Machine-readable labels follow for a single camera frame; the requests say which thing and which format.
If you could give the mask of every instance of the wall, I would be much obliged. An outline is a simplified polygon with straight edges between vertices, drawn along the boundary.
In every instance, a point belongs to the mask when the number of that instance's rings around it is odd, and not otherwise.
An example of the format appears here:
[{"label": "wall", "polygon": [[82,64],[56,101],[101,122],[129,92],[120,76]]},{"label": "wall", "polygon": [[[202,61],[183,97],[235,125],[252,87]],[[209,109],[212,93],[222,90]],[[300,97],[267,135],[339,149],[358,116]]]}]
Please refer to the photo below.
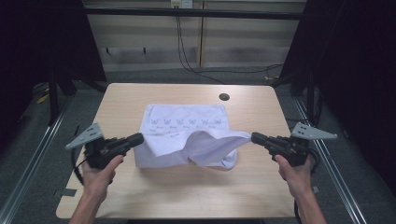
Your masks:
[{"label": "wall", "polygon": [[[170,7],[170,0],[85,0],[84,4],[107,7]],[[304,5],[305,0],[193,1],[193,8],[272,12],[302,12]],[[173,17],[89,15],[89,20],[99,49],[176,49],[178,46],[177,19]],[[189,58],[196,66],[208,66],[211,61],[216,60],[217,52],[226,49],[259,49],[262,61],[283,63],[298,22],[180,18],[180,25],[184,47],[194,51]],[[274,57],[266,58],[263,54]]]}]

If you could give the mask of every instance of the gray floor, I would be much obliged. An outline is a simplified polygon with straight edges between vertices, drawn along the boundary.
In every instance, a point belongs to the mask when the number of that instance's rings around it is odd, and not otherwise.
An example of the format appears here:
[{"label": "gray floor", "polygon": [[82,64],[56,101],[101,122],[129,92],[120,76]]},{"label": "gray floor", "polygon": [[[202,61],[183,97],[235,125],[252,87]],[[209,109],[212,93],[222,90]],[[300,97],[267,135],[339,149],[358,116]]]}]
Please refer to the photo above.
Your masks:
[{"label": "gray floor", "polygon": [[[230,72],[230,70],[251,72],[263,69],[264,67],[258,66],[206,68],[206,71],[212,72],[202,74],[179,68],[129,72],[108,71],[106,73],[108,82],[101,84],[107,85],[113,82],[220,84],[221,82],[235,85],[266,85],[275,80],[281,67],[268,73],[263,71],[245,74]],[[60,93],[60,105],[69,101],[71,103],[64,111],[63,121],[44,154],[44,160],[38,165],[33,181],[22,195],[16,213],[11,214],[12,221],[10,223],[67,223],[67,220],[61,220],[55,214],[60,201],[55,192],[64,189],[72,174],[70,155],[64,150],[64,146],[74,139],[77,127],[81,132],[93,122],[104,96],[84,83],[76,82],[75,84],[78,87],[75,96],[65,97]],[[1,154],[0,207],[3,208],[24,174],[30,159],[35,154],[42,136],[48,129],[49,101],[37,105],[35,100],[40,96],[41,91],[40,89],[35,91],[37,94],[25,111],[10,143]],[[295,104],[296,97],[290,95],[290,86],[283,85],[276,88],[276,95],[289,126],[294,126],[293,119],[300,119],[301,115]],[[367,223],[396,223],[396,199],[375,170],[362,158],[359,148],[353,140],[344,136],[342,124],[326,105],[323,107],[318,127],[327,132],[338,134],[339,138],[336,141],[326,141],[326,145]],[[313,185],[319,189],[318,201],[328,223],[353,223],[337,187],[323,164],[319,166],[317,173],[313,176]],[[132,223],[206,223],[207,221],[209,220],[133,220]],[[127,223],[127,220],[98,219],[97,223]],[[218,219],[210,220],[210,223],[291,224],[297,222],[295,218],[291,217],[249,220]]]}]

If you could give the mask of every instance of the black cable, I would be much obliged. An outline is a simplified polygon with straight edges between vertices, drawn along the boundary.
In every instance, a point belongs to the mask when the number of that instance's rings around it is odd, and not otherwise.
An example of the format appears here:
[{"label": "black cable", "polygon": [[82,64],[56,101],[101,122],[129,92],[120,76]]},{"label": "black cable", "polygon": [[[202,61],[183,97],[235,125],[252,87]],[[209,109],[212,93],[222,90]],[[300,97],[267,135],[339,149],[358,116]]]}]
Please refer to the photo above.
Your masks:
[{"label": "black cable", "polygon": [[319,91],[317,105],[315,108],[314,120],[313,120],[313,127],[315,127],[315,128],[318,127],[318,124],[319,124],[322,107],[323,107],[323,99],[324,99],[324,96],[321,93],[321,91]]},{"label": "black cable", "polygon": [[319,153],[318,153],[317,151],[315,151],[315,150],[312,149],[312,148],[309,148],[309,149],[308,149],[308,153],[309,153],[309,154],[314,158],[314,160],[315,160],[315,163],[314,163],[314,165],[312,166],[312,169],[311,169],[311,175],[313,175],[313,174],[315,173],[315,171],[317,170],[319,164],[320,164],[320,155],[319,155]]},{"label": "black cable", "polygon": [[76,166],[76,148],[73,147],[72,148],[72,155],[71,155],[71,159],[72,159],[72,165],[73,165],[73,171],[77,177],[77,179],[79,180],[79,182],[81,183],[81,185],[84,185],[84,180],[82,178],[81,173],[79,172],[78,167],[85,161],[82,161],[78,166]]},{"label": "black cable", "polygon": [[[184,55],[184,60],[185,60],[185,62],[186,62],[186,64],[187,64],[187,66],[183,63],[183,61],[182,61],[182,59],[181,59],[180,43],[181,43],[181,50],[182,50],[183,55]],[[254,74],[254,73],[262,73],[262,72],[265,72],[265,73],[267,73],[267,76],[269,77],[269,73],[268,73],[269,70],[275,69],[275,68],[277,68],[277,67],[283,65],[283,63],[280,63],[280,64],[271,64],[271,65],[267,66],[265,69],[256,70],[256,71],[230,71],[230,70],[208,70],[208,71],[206,70],[206,71],[196,71],[196,70],[194,70],[194,69],[190,66],[189,61],[187,60],[186,51],[184,50],[184,42],[183,42],[183,37],[182,37],[182,34],[181,34],[181,22],[180,22],[180,17],[177,17],[177,51],[178,51],[178,58],[179,58],[179,60],[180,60],[181,65],[184,67],[184,69],[186,69],[186,70],[189,71],[189,72],[193,72],[195,75],[198,75],[198,76],[200,76],[200,77],[206,77],[206,78],[212,79],[212,80],[214,80],[214,81],[216,81],[216,82],[218,82],[218,83],[224,84],[224,85],[225,85],[224,82],[222,82],[222,81],[220,81],[220,80],[218,80],[218,79],[215,79],[215,78],[213,78],[213,77],[204,76],[204,75],[202,75],[202,73],[240,73],[240,74]]]},{"label": "black cable", "polygon": [[[218,82],[218,83],[220,83],[220,84],[225,85],[224,82],[222,82],[222,81],[220,81],[220,80],[218,80],[218,79],[215,79],[215,78],[213,78],[213,77],[208,77],[208,76],[201,75],[201,74],[195,72],[195,71],[192,69],[192,67],[191,67],[190,64],[189,64],[189,61],[187,60],[186,51],[184,50],[184,42],[183,42],[183,37],[182,37],[182,35],[181,35],[180,17],[176,17],[176,21],[177,21],[177,52],[178,52],[178,58],[179,58],[179,60],[180,60],[180,63],[181,63],[181,65],[184,67],[184,69],[186,69],[186,70],[189,71],[189,72],[194,73],[194,74],[197,75],[197,76],[206,77],[206,78],[212,79],[212,80],[214,80],[214,81],[216,81],[216,82]],[[184,58],[185,58],[185,61],[186,61],[186,64],[187,64],[188,67],[186,67],[186,65],[185,65],[185,64],[183,63],[183,61],[181,60],[180,43],[181,43],[181,47],[182,47],[182,51],[183,51],[183,54],[184,54]]]}]

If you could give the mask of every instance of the controller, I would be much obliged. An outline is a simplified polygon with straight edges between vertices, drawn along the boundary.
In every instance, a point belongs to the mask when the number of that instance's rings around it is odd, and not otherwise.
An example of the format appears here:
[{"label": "controller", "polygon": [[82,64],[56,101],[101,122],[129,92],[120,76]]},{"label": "controller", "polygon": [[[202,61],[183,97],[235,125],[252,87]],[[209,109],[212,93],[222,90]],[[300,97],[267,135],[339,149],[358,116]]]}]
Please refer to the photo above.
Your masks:
[{"label": "controller", "polygon": [[91,168],[103,170],[110,161],[118,156],[126,156],[126,153],[132,148],[144,142],[142,133],[135,133],[126,138],[97,138],[85,144],[84,155]]},{"label": "controller", "polygon": [[304,165],[309,154],[309,141],[297,137],[271,137],[262,133],[253,133],[251,142],[268,149],[275,161],[275,155],[281,155],[288,160],[290,166]]}]

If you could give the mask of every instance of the finger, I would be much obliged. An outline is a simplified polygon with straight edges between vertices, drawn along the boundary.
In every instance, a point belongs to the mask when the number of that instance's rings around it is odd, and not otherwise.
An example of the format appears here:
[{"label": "finger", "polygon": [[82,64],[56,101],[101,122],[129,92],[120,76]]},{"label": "finger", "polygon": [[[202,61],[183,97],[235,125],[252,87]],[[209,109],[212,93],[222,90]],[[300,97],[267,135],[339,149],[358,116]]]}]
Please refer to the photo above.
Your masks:
[{"label": "finger", "polygon": [[309,155],[309,156],[306,158],[306,161],[305,161],[304,165],[306,165],[306,166],[311,166],[311,163],[312,163],[312,158],[311,158],[311,157],[312,157],[312,156]]},{"label": "finger", "polygon": [[81,164],[81,167],[82,167],[82,172],[84,172],[84,173],[92,171],[92,168],[91,168],[90,164],[87,161],[84,161]]},{"label": "finger", "polygon": [[114,176],[116,176],[116,172],[115,171],[111,172],[110,179],[114,179]]},{"label": "finger", "polygon": [[285,172],[283,172],[283,170],[279,167],[279,174],[282,177],[283,180],[286,180],[286,175]]},{"label": "finger", "polygon": [[279,166],[280,166],[282,169],[285,169],[285,168],[290,167],[290,164],[289,164],[288,160],[286,160],[286,159],[285,159],[283,156],[281,156],[281,155],[275,155],[275,160],[276,160],[276,162],[279,164]]},{"label": "finger", "polygon": [[119,155],[113,158],[113,160],[110,161],[110,163],[106,166],[106,168],[103,170],[103,173],[105,173],[107,176],[111,176],[111,174],[116,170],[116,168],[123,162],[123,156]]}]

